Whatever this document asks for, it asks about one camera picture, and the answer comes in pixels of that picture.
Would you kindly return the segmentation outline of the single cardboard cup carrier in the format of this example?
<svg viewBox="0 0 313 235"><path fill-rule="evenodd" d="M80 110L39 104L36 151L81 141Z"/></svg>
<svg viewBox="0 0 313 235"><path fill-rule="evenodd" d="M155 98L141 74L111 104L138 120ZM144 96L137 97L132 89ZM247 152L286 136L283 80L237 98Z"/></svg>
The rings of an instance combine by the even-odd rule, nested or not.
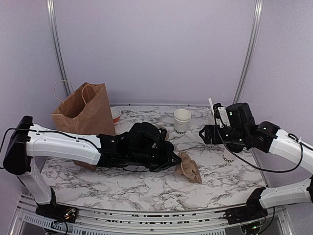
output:
<svg viewBox="0 0 313 235"><path fill-rule="evenodd" d="M190 156L183 151L179 152L181 163L175 168L175 173L180 176L184 176L189 182L194 184L201 184L202 179L196 162L190 158Z"/></svg>

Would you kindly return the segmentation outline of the white paper coffee cup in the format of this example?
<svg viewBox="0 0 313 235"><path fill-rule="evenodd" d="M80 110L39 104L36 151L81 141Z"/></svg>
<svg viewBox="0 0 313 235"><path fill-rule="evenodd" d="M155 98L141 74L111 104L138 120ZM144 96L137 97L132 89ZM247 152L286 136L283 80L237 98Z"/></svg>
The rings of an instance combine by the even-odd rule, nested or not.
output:
<svg viewBox="0 0 313 235"><path fill-rule="evenodd" d="M225 148L223 155L222 155L222 159L225 163L232 164L234 160L236 159L236 157Z"/></svg>

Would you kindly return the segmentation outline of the brown paper bag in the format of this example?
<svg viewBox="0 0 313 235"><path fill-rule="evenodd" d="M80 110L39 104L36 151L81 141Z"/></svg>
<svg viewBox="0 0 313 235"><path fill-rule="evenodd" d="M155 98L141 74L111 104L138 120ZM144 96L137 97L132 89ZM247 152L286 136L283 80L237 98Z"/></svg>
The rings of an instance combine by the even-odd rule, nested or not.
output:
<svg viewBox="0 0 313 235"><path fill-rule="evenodd" d="M51 113L58 131L115 135L106 85L82 84Z"/></svg>

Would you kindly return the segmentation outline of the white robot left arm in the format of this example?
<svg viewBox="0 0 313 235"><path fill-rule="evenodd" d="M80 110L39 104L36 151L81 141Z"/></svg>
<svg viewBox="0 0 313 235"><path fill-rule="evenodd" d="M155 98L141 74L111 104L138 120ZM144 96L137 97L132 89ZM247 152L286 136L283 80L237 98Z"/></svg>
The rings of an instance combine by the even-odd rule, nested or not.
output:
<svg viewBox="0 0 313 235"><path fill-rule="evenodd" d="M79 135L50 130L24 116L12 129L3 159L3 169L14 174L32 194L36 214L74 222L78 210L60 205L53 188L47 185L33 161L34 157L75 160L97 167L126 170L142 166L149 172L160 172L181 163L174 146L166 139L163 128L143 122L120 135Z"/></svg>

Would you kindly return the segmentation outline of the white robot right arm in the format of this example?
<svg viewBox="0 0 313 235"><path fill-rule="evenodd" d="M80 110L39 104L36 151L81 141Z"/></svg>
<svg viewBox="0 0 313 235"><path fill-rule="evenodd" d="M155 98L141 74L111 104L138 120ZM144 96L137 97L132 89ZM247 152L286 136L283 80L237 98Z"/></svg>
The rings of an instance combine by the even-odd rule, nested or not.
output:
<svg viewBox="0 0 313 235"><path fill-rule="evenodd" d="M313 147L280 126L263 121L255 122L250 106L246 102L223 106L210 104L213 124L204 126L199 136L204 143L221 144L226 152L250 167L272 174L287 174L298 168L313 171ZM285 170L266 169L245 160L239 154L243 150L257 149L294 164ZM242 215L253 219L261 211L280 205L311 203L313 201L313 179L285 186L257 188L248 197Z"/></svg>

